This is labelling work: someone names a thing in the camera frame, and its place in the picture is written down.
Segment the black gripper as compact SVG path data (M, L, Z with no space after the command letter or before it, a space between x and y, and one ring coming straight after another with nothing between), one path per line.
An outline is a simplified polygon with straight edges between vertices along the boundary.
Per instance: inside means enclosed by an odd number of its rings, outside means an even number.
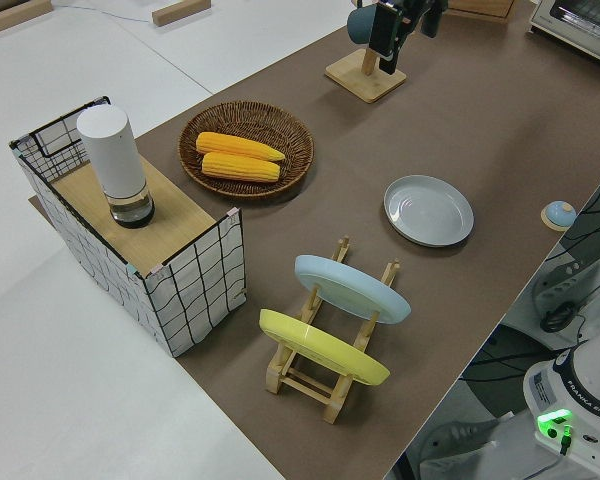
M396 71L398 33L403 23L418 23L420 31L435 38L447 0L390 0L378 1L371 27L369 48L379 57L379 69L389 75Z

